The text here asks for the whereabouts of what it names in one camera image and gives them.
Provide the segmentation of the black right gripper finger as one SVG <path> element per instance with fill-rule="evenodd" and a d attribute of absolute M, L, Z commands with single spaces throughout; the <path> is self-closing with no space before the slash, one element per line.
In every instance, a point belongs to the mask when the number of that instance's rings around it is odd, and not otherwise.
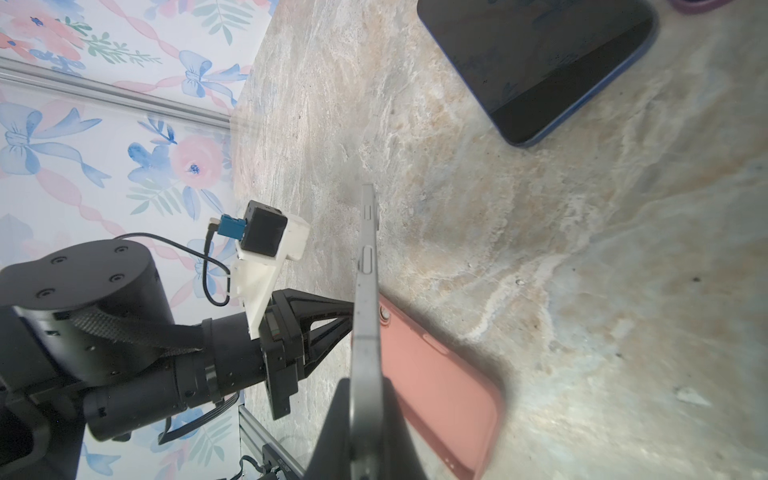
<path fill-rule="evenodd" d="M 351 479 L 349 390 L 349 379 L 340 380 L 306 469 L 305 479 Z M 384 378 L 384 408 L 382 478 L 426 479 L 392 382 L 388 378 Z"/>

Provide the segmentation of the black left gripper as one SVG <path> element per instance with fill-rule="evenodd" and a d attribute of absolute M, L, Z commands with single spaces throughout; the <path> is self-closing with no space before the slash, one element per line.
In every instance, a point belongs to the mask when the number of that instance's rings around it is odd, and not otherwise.
<path fill-rule="evenodd" d="M 259 324 L 265 385 L 274 420 L 287 416 L 299 380 L 308 378 L 352 331 L 354 304 L 295 289 L 272 294 Z M 334 319 L 317 328 L 317 321 Z"/>

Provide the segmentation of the silver edged phone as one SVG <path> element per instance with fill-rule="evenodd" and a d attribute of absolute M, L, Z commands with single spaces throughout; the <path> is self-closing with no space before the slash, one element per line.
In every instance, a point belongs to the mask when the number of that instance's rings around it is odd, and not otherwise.
<path fill-rule="evenodd" d="M 384 420 L 375 187 L 362 186 L 350 372 L 350 469 L 353 479 L 381 477 Z"/>

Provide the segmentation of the pink phone case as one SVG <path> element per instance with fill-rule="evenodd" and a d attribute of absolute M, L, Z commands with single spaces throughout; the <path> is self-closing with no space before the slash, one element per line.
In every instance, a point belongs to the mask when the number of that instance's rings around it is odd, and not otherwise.
<path fill-rule="evenodd" d="M 505 412 L 499 388 L 385 297 L 379 315 L 383 374 L 403 415 L 456 478 L 481 478 Z"/>

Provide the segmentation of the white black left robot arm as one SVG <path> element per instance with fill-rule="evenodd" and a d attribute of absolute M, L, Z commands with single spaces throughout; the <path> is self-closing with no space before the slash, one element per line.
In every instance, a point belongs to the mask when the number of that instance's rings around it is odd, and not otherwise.
<path fill-rule="evenodd" d="M 1 475 L 73 479 L 85 434 L 126 441 L 163 422 L 160 443 L 218 417 L 265 383 L 273 414 L 352 327 L 351 303 L 274 292 L 247 317 L 175 323 L 150 251 L 78 244 L 1 272 Z"/>

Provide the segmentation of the blue edged phone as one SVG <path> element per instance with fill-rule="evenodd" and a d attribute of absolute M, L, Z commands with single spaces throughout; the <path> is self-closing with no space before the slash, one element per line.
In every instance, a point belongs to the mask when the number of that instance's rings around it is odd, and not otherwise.
<path fill-rule="evenodd" d="M 647 52 L 647 1 L 420 0 L 417 15 L 502 138 L 541 141 Z"/>

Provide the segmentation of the pink edged phone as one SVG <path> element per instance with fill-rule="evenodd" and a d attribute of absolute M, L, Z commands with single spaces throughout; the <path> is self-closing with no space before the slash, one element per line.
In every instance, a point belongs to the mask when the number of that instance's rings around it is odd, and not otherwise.
<path fill-rule="evenodd" d="M 703 14 L 731 2 L 732 0 L 669 0 L 674 9 L 687 15 Z"/>

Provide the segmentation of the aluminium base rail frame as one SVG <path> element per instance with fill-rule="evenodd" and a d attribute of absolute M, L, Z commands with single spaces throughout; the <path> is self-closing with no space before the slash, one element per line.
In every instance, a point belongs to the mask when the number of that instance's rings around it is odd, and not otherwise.
<path fill-rule="evenodd" d="M 300 463 L 258 422 L 244 404 L 238 406 L 241 453 L 252 458 L 263 470 L 258 479 L 304 478 Z"/>

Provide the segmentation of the aluminium corner post left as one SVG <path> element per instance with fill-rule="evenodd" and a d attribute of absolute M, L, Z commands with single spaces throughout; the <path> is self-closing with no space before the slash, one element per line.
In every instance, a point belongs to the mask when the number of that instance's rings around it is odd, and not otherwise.
<path fill-rule="evenodd" d="M 114 87 L 102 82 L 1 58 L 1 80 L 19 86 L 37 88 L 48 93 L 81 97 L 112 106 L 144 111 L 183 120 L 213 129 L 228 130 L 229 116 L 181 102 Z"/>

